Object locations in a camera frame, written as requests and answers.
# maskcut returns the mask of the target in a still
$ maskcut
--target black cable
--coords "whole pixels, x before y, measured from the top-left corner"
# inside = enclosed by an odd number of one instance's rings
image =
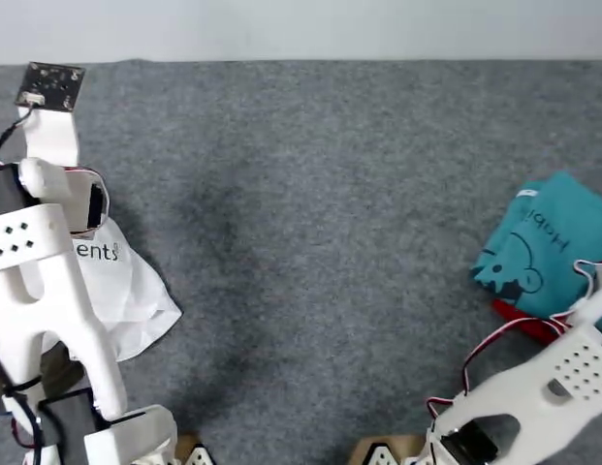
[[[36,109],[37,107],[38,107],[38,104],[33,104],[31,107],[29,107],[29,111],[27,111],[25,114],[23,114],[19,119],[17,119],[14,123],[12,123],[8,129],[6,129],[3,132],[3,134],[0,136],[0,150],[1,150],[1,147],[3,147],[4,143],[6,143],[8,141],[8,139],[12,136],[12,134],[14,133],[16,128],[18,128],[20,125],[22,125],[22,123],[24,123],[27,120],[27,118],[29,116],[31,116],[31,113],[33,113],[33,110]]]
[[[43,435],[42,428],[36,419],[36,415],[31,410],[31,407],[27,403],[27,397],[24,394],[16,392],[15,385],[10,379],[10,375],[6,371],[5,367],[1,363],[0,360],[0,379],[3,383],[4,393],[7,397],[12,397],[15,402],[18,404],[18,407],[25,414],[29,422],[31,423],[31,431],[33,433],[33,465],[41,465],[42,463],[42,445],[43,445]],[[13,429],[13,435],[15,436],[15,440],[20,445],[22,442],[17,435],[17,430]]]

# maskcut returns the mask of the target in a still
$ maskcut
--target cable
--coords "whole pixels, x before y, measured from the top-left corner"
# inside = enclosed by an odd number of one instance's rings
[[[12,136],[12,134],[14,133],[14,131],[16,129],[18,129],[20,126],[22,126],[25,123],[25,121],[33,113],[33,110],[36,109],[38,106],[39,106],[38,104],[31,104],[31,106],[29,107],[29,111],[27,111],[19,119],[17,119],[14,123],[12,123],[10,125],[10,127],[8,129],[6,129],[1,134],[1,136],[0,136],[0,150],[1,150],[1,147],[3,147],[4,143],[6,143],[8,141],[8,139]]]
[[[33,465],[41,465],[41,463],[42,463],[42,446],[43,446],[43,441],[44,441],[44,438],[42,435],[42,428],[40,427],[40,424],[38,423],[38,419],[36,418],[36,415],[33,413],[33,411],[31,410],[31,407],[27,403],[27,397],[24,394],[21,394],[20,392],[15,391],[15,385],[12,382],[12,380],[10,379],[10,375],[8,375],[8,372],[6,371],[5,367],[1,363],[1,360],[0,360],[0,379],[1,379],[1,382],[3,383],[3,390],[5,392],[5,395],[8,397],[12,397],[15,400],[16,404],[18,404],[18,407],[20,407],[22,412],[25,414],[25,416],[31,423],[31,431],[33,433],[33,450],[34,450]],[[18,437],[17,429],[13,428],[13,435],[15,436],[16,442],[21,445],[22,442],[20,441],[20,438]]]
[[[105,197],[105,212],[103,213],[103,218],[102,218],[102,221],[100,222],[100,225],[98,225],[95,228],[88,228],[85,231],[72,232],[72,235],[86,234],[86,233],[91,233],[93,231],[100,230],[107,223],[107,220],[109,219],[109,213],[111,210],[111,196],[109,195],[109,189],[107,189],[107,185],[105,184],[105,179],[99,172],[97,172],[96,170],[93,170],[92,168],[78,167],[78,168],[66,168],[65,170],[67,173],[85,172],[85,173],[91,174],[94,177],[96,177],[98,179],[98,185],[103,190],[103,196]]]
[[[468,379],[467,367],[468,367],[468,364],[471,362],[471,360],[473,358],[475,358],[478,354],[483,352],[492,342],[496,341],[499,337],[501,337],[509,329],[513,329],[514,327],[519,326],[523,323],[530,323],[530,322],[539,322],[539,323],[542,323],[542,324],[548,326],[550,329],[552,329],[554,331],[555,334],[557,334],[557,336],[561,336],[561,334],[562,334],[561,328],[557,327],[556,323],[550,322],[548,320],[541,320],[539,318],[534,318],[534,317],[518,318],[517,320],[512,320],[511,322],[506,323],[499,329],[496,329],[490,335],[488,335],[486,337],[486,339],[484,339],[482,342],[480,342],[477,345],[477,347],[471,351],[471,353],[466,357],[466,360],[464,361],[464,365],[462,366],[462,384],[464,386],[464,395],[467,395],[470,392],[470,381]]]
[[[426,399],[426,407],[428,407],[429,414],[432,415],[433,418],[436,418],[438,417],[438,413],[436,412],[436,409],[434,408],[433,404],[454,405],[454,400],[446,399],[444,397],[428,397]]]
[[[570,308],[568,310],[566,310],[565,312],[555,313],[554,315],[550,316],[550,319],[554,323],[557,323],[558,325],[562,326],[565,330],[569,329],[572,326],[561,321],[560,319],[567,320],[567,317],[569,317],[574,312],[576,312],[580,302],[582,302],[583,300],[589,300],[591,298],[591,296],[593,295],[593,291],[595,289],[595,280],[593,278],[593,275],[581,267],[581,265],[583,265],[583,264],[587,264],[590,266],[596,266],[598,263],[590,262],[589,260],[576,260],[572,264],[572,266],[574,267],[574,271],[583,275],[587,279],[587,290],[585,292],[585,295],[583,297],[581,297],[579,300],[577,300],[573,305],[571,305]]]

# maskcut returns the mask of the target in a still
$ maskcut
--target black wire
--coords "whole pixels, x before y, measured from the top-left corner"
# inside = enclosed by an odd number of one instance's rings
[[[19,119],[17,119],[8,129],[6,129],[3,134],[0,136],[0,150],[1,147],[8,141],[8,139],[12,136],[14,131],[20,126],[29,116],[33,113],[33,110],[38,107],[38,104],[33,104],[29,107],[29,111],[23,114]]]
[[[431,432],[434,432],[434,428],[436,427],[436,421],[432,422],[432,429]],[[434,443],[431,441],[429,441],[429,451],[432,454],[432,465],[436,465],[436,454],[434,453]]]
[[[31,407],[27,403],[27,397],[19,392],[14,392],[14,383],[10,379],[10,375],[6,371],[5,367],[0,360],[0,378],[3,383],[4,392],[6,396],[12,397],[18,404],[18,407],[23,411],[29,422],[31,423],[31,431],[33,433],[33,465],[41,465],[42,463],[42,444],[44,441],[42,435],[42,428],[36,419],[36,415],[31,410]],[[21,445],[20,439],[13,430],[13,435],[17,443]]]

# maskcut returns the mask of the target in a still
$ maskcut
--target hole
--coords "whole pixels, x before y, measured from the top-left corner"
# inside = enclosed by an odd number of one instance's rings
[[[565,380],[570,379],[568,375],[565,375],[563,378]],[[545,385],[542,389],[542,395],[544,395],[546,400],[554,405],[563,405],[572,398],[570,393],[559,380],[552,380]]]

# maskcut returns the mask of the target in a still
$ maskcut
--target gray carpet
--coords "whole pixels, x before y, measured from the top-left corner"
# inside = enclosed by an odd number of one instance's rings
[[[569,169],[602,194],[602,63],[88,69],[82,163],[185,312],[122,365],[130,404],[172,409],[220,465],[423,432],[500,322],[467,269],[519,185]],[[0,67],[0,131],[22,72]],[[473,380],[536,350],[507,337]],[[0,418],[0,464],[19,460]],[[551,463],[601,464],[602,418]]]

